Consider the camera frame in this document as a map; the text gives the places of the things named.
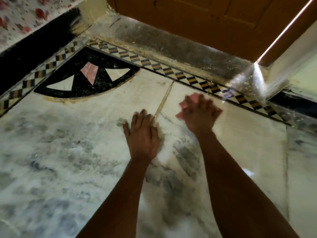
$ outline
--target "forearm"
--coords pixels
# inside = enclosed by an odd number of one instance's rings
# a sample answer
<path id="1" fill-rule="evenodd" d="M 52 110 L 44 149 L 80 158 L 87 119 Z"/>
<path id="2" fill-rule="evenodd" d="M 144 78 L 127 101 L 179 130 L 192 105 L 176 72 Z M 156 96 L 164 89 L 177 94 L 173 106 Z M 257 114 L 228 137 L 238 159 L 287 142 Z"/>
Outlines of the forearm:
<path id="1" fill-rule="evenodd" d="M 124 174 L 77 238 L 134 238 L 141 188 L 148 164 L 130 161 Z"/>
<path id="2" fill-rule="evenodd" d="M 213 212 L 224 238 L 298 237 L 214 133 L 197 138 L 204 156 Z"/>

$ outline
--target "hand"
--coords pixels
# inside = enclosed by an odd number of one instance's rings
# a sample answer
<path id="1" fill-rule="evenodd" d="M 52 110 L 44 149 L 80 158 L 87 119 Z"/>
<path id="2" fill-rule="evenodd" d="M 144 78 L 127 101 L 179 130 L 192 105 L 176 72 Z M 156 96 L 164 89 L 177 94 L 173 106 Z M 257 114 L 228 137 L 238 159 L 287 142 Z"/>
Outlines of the hand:
<path id="1" fill-rule="evenodd" d="M 210 133 L 222 110 L 211 99 L 205 99 L 203 94 L 199 95 L 198 103 L 194 103 L 189 96 L 185 97 L 185 101 L 188 107 L 184 109 L 184 120 L 188 129 L 196 137 Z"/>
<path id="2" fill-rule="evenodd" d="M 123 131 L 130 150 L 131 160 L 143 159 L 150 164 L 156 157 L 159 148 L 157 127 L 152 126 L 152 115 L 145 116 L 145 110 L 140 115 L 135 112 L 131 122 L 131 131 L 127 122 L 123 124 Z"/>

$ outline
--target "floral wallpaper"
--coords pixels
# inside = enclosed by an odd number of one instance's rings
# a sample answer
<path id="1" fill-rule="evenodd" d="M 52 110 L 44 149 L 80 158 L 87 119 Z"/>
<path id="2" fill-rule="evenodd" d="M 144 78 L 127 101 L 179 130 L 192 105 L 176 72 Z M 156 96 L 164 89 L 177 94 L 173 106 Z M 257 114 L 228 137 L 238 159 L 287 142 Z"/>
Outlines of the floral wallpaper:
<path id="1" fill-rule="evenodd" d="M 0 0 L 0 53 L 83 0 Z"/>

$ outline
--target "wooden door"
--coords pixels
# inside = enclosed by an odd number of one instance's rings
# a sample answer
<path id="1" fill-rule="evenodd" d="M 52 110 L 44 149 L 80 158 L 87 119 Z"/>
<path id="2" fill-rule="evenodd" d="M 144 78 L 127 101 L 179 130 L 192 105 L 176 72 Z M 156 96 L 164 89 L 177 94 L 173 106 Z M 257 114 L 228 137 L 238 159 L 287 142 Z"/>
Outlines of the wooden door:
<path id="1" fill-rule="evenodd" d="M 308 1 L 115 0 L 115 5 L 122 15 L 256 61 Z"/>

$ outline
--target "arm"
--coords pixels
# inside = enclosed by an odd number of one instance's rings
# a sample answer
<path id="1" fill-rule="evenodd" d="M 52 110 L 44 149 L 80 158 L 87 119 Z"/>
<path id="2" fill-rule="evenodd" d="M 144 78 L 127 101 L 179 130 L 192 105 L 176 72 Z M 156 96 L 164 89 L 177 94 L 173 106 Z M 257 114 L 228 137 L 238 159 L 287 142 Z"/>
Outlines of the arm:
<path id="1" fill-rule="evenodd" d="M 186 97 L 185 122 L 204 156 L 212 209 L 223 238 L 299 238 L 275 205 L 219 143 L 212 127 L 221 114 L 202 95 L 198 104 Z"/>
<path id="2" fill-rule="evenodd" d="M 145 117 L 142 110 L 140 115 L 134 114 L 131 131 L 127 123 L 123 125 L 131 160 L 119 182 L 77 238 L 135 237 L 143 179 L 159 146 L 157 128 L 152 127 L 151 122 L 152 116 Z"/>

